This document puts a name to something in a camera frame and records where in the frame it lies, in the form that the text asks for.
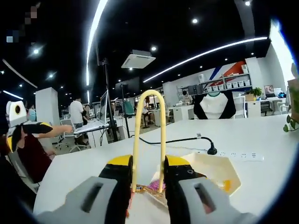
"shelf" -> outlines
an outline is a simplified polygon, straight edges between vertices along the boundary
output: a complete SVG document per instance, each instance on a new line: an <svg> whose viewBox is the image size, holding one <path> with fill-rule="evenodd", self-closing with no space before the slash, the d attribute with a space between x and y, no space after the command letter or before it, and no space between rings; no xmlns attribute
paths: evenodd
<svg viewBox="0 0 299 224"><path fill-rule="evenodd" d="M235 76L227 76L227 77L224 77L224 79L227 79L227 78L236 78L236 77L240 77L240 76L248 76L249 73L244 73L244 74L240 74L240 75L235 75Z"/></svg>
<svg viewBox="0 0 299 224"><path fill-rule="evenodd" d="M213 83L213 82L217 82L217 81L220 81L220 80L223 80L222 78L218 78L218 79L214 79L214 80L208 80L208 81L204 81L202 83L199 83L200 85L201 84L206 84L206 83Z"/></svg>
<svg viewBox="0 0 299 224"><path fill-rule="evenodd" d="M212 93L212 92L221 92L221 91L226 91L226 90L237 90L237 89L244 89L244 88L251 88L251 87L252 87L252 85L247 85L247 86L242 86L242 87L238 87L238 88L231 88L231 89L217 90L217 91L211 91L211 92L204 92L204 93L201 93L200 95L207 94L207 93Z"/></svg>

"yellow handle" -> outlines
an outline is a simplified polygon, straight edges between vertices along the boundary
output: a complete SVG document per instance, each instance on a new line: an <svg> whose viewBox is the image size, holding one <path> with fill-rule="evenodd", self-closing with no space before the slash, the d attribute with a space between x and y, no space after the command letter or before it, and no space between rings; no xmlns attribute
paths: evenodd
<svg viewBox="0 0 299 224"><path fill-rule="evenodd" d="M135 122L135 140L133 149L133 167L132 167L132 191L135 192L137 185L137 160L139 150L139 132L141 125L141 114L143 109L144 99L149 95L155 95L160 102L160 118L161 118L161 164L160 164L160 178L159 178L159 192L162 192L162 185L164 179L164 161L166 149L166 118L165 118L165 103L161 94L156 90L147 90L141 96L137 106L136 122Z"/></svg>

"ceiling light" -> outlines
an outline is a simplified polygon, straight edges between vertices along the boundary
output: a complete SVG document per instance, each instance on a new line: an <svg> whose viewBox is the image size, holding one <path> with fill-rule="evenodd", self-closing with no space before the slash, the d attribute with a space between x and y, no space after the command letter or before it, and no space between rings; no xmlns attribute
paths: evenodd
<svg viewBox="0 0 299 224"><path fill-rule="evenodd" d="M89 91L87 90L87 102L89 104Z"/></svg>
<svg viewBox="0 0 299 224"><path fill-rule="evenodd" d="M14 95L14 94L12 94L12 93L10 93L10 92L7 92L7 91L5 91L5 90L3 90L3 92L6 93L6 94L8 94L8 95L10 95L10 96L13 96L13 97L16 97L16 98L18 98L18 99L23 100L22 97L19 97L19 96L17 96L17 95Z"/></svg>
<svg viewBox="0 0 299 224"><path fill-rule="evenodd" d="M103 10L105 8L105 5L106 5L107 1L108 0L99 1L97 11L95 12L95 15L94 15L94 18L93 18L92 26L90 28L90 33L89 33L89 38L88 38L88 45L87 45L87 57L86 57L86 85L89 85L88 60L89 60L90 49L92 47L93 37L94 37L95 31L98 27L100 18L102 16L102 13L103 13Z"/></svg>
<svg viewBox="0 0 299 224"><path fill-rule="evenodd" d="M148 79L145 79L143 82L145 83L145 82L147 82L147 81L149 81L149 80L151 80L151 79L153 79L153 78L155 78L155 77L157 77L157 76L159 76L159 75L161 75L161 74L163 74L163 73L165 73L165 72L167 72L167 71L169 71L169 70L171 70L171 69L174 69L174 68L176 68L176 67L178 67L178 66L180 66L180 65L182 65L182 64L185 64L186 62L192 61L192 60L194 60L194 59L196 59L196 58L199 58L199 57L201 57L201 56L203 56L203 55L207 55L207 54L209 54L209 53L212 53L212 52L215 52L215 51L224 49L224 48L228 48L228 47L231 47L231 46L235 46L235 45L238 45L238 44L248 43L248 42L252 42L252 41L267 40L267 39L268 39L268 38L267 38L266 36L264 36L264 37L256 37L256 38L251 38L251 39L247 39L247 40L243 40L243 41L238 41L238 42L230 43L230 44L227 44L227 45L224 45L224 46L222 46L222 47L218 47L218 48L215 48L215 49L212 49L212 50L208 50L208 51L206 51L206 52L204 52L204 53L201 53L201 54L196 55L196 56L194 56L194 57L191 57L191 58L189 58L189 59L187 59L187 60L184 60L184 61L182 61L182 62L180 62L180 63L177 63L177 64L175 64L175 65L173 65L173 66L171 66L171 67L165 69L164 71L161 71L161 72L159 72L158 74L155 74L154 76L149 77Z"/></svg>

